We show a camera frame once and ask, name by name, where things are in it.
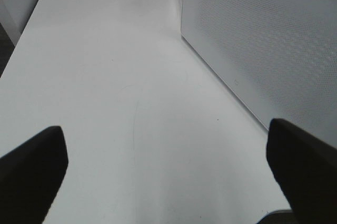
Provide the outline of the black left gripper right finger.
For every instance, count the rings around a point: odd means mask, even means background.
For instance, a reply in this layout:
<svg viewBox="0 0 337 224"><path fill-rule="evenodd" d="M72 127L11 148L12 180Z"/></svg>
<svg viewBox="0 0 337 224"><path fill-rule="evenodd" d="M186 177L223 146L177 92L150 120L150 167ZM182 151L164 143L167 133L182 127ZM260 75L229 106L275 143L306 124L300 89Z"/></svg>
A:
<svg viewBox="0 0 337 224"><path fill-rule="evenodd" d="M336 223L336 148L272 119L266 159L298 223Z"/></svg>

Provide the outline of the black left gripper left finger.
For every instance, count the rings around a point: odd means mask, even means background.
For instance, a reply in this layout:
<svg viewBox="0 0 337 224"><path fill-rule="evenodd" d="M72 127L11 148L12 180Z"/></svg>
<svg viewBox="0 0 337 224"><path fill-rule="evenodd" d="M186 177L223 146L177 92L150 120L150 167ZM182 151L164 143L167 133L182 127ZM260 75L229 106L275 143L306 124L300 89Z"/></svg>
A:
<svg viewBox="0 0 337 224"><path fill-rule="evenodd" d="M43 223L68 167L60 126L50 126L1 157L1 223Z"/></svg>

